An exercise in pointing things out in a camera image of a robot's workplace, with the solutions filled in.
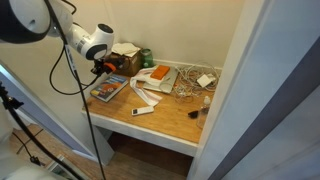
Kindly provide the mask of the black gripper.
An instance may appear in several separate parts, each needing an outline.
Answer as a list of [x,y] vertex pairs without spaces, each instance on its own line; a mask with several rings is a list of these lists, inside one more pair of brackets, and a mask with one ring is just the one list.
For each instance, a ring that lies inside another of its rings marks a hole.
[[121,69],[124,63],[123,57],[95,60],[91,72],[97,76],[101,76],[103,73],[110,74]]

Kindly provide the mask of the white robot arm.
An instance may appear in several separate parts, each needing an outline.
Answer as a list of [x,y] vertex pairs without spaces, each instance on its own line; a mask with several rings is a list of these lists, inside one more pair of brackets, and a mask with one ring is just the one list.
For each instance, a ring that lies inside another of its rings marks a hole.
[[67,60],[74,70],[70,48],[93,61],[93,74],[110,74],[124,65],[123,58],[112,58],[114,31],[98,24],[89,34],[73,21],[62,0],[0,0],[0,40],[12,44],[33,43],[46,36],[60,37]]

